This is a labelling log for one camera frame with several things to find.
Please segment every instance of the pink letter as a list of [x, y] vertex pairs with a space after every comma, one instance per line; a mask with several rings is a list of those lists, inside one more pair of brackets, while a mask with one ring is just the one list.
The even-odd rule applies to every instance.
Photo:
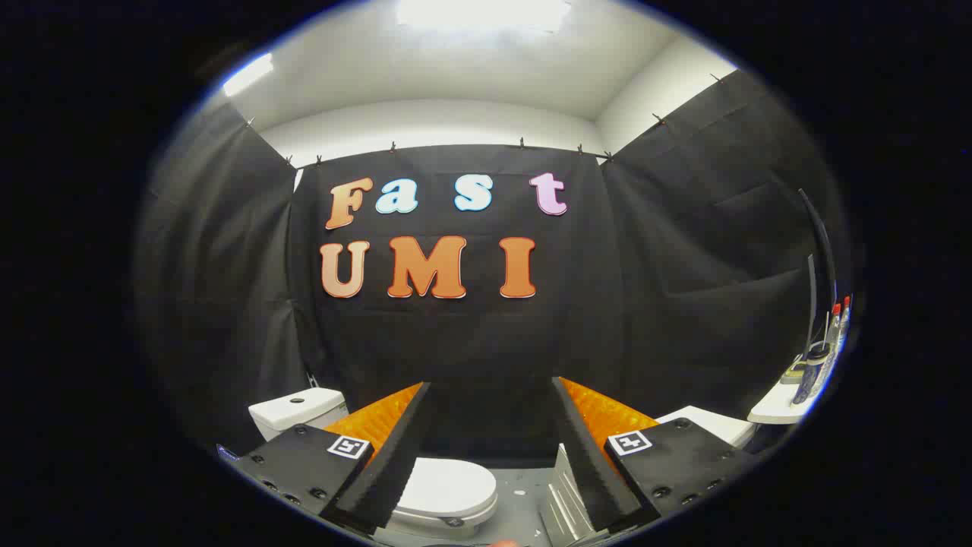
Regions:
[[565, 203], [557, 202], [554, 190], [563, 190], [564, 183], [553, 179], [553, 173], [544, 173], [530, 179], [530, 186], [537, 187], [537, 205], [548, 215], [562, 215], [567, 212]]

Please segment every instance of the orange letter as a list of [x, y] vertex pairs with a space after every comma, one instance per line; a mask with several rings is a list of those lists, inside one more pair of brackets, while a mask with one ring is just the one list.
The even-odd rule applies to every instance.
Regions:
[[337, 256], [341, 254], [340, 243], [328, 243], [321, 247], [321, 281], [324, 290], [335, 298], [351, 298], [362, 290], [365, 282], [365, 252], [371, 246], [367, 241], [348, 243], [351, 251], [351, 279], [347, 283], [337, 280]]
[[395, 275], [392, 286], [388, 287], [388, 296], [392, 298], [408, 298], [412, 296], [412, 288], [408, 286], [408, 278], [419, 291], [419, 296], [425, 296], [435, 277], [435, 287], [432, 295], [436, 298], [463, 298], [466, 288], [460, 279], [460, 257], [466, 246], [466, 239], [459, 236], [443, 236], [435, 244], [432, 254], [426, 260], [422, 248], [415, 237], [394, 237], [389, 246], [395, 250]]
[[367, 192], [371, 190], [371, 186], [373, 186], [371, 179], [360, 178], [354, 182], [331, 188], [330, 194], [334, 196], [334, 201], [330, 207], [330, 220], [324, 227], [333, 230], [351, 224], [355, 217], [348, 212], [348, 207], [351, 207], [353, 211], [360, 209], [362, 200], [365, 198], [365, 194], [361, 190]]
[[537, 288], [530, 282], [530, 251], [537, 245], [526, 237], [505, 237], [500, 247], [506, 251], [506, 283], [500, 294], [507, 298], [530, 298]]

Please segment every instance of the white wall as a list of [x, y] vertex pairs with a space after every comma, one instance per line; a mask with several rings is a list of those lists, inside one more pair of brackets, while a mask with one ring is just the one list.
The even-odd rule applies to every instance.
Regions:
[[302, 166], [365, 152], [441, 144], [511, 144], [603, 154], [591, 121], [536, 108], [476, 100], [402, 100], [329, 110], [260, 136]]
[[615, 153], [688, 99], [736, 69], [688, 36], [678, 35], [605, 107], [597, 128]]

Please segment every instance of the white shelf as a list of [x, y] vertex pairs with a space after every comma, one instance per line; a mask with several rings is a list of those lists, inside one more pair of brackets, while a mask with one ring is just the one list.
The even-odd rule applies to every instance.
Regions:
[[799, 405], [793, 405], [791, 403], [798, 387], [800, 387], [799, 383], [777, 383], [762, 400], [756, 403], [756, 406], [752, 407], [747, 419], [756, 423], [774, 424], [800, 421], [800, 418], [813, 407], [823, 389]]

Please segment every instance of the white ceiling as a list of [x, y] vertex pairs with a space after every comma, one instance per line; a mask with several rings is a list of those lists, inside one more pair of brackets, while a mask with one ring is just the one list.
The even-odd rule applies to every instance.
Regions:
[[398, 0], [359, 3], [272, 50], [273, 71], [232, 102], [256, 117], [257, 130], [417, 98], [506, 102], [593, 121], [676, 32], [613, 0], [568, 2], [555, 34], [419, 29], [398, 25]]

